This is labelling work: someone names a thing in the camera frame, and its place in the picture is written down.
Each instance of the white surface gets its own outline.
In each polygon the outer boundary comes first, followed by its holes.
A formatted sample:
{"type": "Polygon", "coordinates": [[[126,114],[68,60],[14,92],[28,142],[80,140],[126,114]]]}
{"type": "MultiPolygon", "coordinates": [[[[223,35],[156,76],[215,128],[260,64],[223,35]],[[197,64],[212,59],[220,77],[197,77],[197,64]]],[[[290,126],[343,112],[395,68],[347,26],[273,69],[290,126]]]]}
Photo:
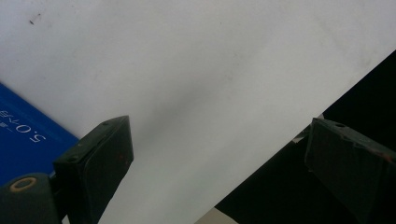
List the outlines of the white surface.
{"type": "Polygon", "coordinates": [[[135,161],[101,223],[193,223],[396,49],[395,11],[3,0],[0,80],[79,137],[131,116],[135,161]]]}

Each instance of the blue box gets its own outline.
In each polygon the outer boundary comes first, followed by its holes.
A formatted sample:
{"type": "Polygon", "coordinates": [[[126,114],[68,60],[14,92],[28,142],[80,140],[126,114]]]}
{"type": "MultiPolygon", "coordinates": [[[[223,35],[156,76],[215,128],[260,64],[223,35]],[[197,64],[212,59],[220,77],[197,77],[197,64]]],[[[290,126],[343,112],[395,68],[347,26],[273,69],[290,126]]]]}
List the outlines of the blue box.
{"type": "Polygon", "coordinates": [[[78,139],[0,83],[0,185],[53,171],[52,161],[78,139]]]}

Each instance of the metal ring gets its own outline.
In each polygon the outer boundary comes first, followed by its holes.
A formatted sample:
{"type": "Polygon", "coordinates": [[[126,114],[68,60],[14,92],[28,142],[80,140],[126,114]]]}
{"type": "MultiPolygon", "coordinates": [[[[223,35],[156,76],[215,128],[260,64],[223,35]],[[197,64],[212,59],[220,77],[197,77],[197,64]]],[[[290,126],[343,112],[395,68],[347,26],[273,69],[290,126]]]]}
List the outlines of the metal ring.
{"type": "Polygon", "coordinates": [[[37,182],[37,179],[34,177],[25,177],[24,179],[20,179],[18,181],[15,181],[15,183],[13,183],[10,187],[9,190],[11,190],[11,192],[21,192],[23,190],[29,189],[30,187],[32,187],[35,182],[37,182]],[[23,186],[21,188],[18,188],[18,184],[20,184],[23,181],[30,181],[30,183],[26,186],[23,186]]]}

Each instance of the dark background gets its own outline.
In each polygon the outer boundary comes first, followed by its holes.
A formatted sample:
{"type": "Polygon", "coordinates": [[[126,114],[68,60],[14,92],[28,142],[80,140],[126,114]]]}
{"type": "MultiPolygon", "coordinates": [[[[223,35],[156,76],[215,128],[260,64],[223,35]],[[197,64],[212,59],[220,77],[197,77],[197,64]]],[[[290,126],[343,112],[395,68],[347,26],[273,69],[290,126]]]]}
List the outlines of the dark background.
{"type": "MultiPolygon", "coordinates": [[[[396,149],[396,51],[331,105],[337,121],[396,149]]],[[[304,139],[288,144],[216,208],[244,223],[358,223],[304,165],[304,139]]]]}

